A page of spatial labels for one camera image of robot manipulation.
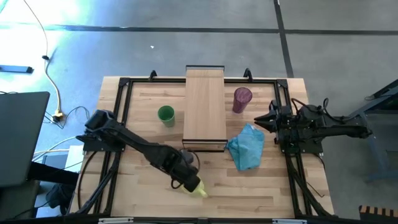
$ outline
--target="concrete floor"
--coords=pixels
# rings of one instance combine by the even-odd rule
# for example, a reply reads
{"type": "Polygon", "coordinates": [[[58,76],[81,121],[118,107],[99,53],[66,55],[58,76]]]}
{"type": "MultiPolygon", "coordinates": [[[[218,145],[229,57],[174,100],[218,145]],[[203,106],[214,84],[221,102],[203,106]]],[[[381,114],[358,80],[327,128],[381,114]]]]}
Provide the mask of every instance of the concrete floor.
{"type": "MultiPolygon", "coordinates": [[[[276,29],[272,0],[120,0],[28,1],[46,24],[138,27],[232,27],[276,29]]],[[[286,29],[397,30],[397,1],[280,0],[286,29]]],[[[0,24],[35,22],[22,1],[9,1],[0,24]]],[[[255,77],[286,77],[279,34],[220,34],[172,32],[48,31],[52,61],[49,74],[62,96],[62,108],[96,106],[105,75],[185,74],[186,64],[225,65],[226,76],[239,77],[246,67],[255,77]]],[[[308,97],[321,104],[329,97],[331,114],[349,114],[365,104],[363,98],[398,75],[398,36],[287,35],[294,77],[304,78],[308,97]]],[[[29,65],[31,75],[0,73],[1,91],[51,93],[43,75],[44,38],[41,30],[0,29],[1,63],[29,65]]],[[[79,111],[64,130],[44,124],[37,150],[82,133],[79,111]]],[[[79,144],[70,141],[59,148],[79,144]]],[[[337,215],[359,218],[358,206],[398,209],[398,181],[366,184],[376,168],[366,141],[345,137],[323,142],[326,176],[337,215]]]]}

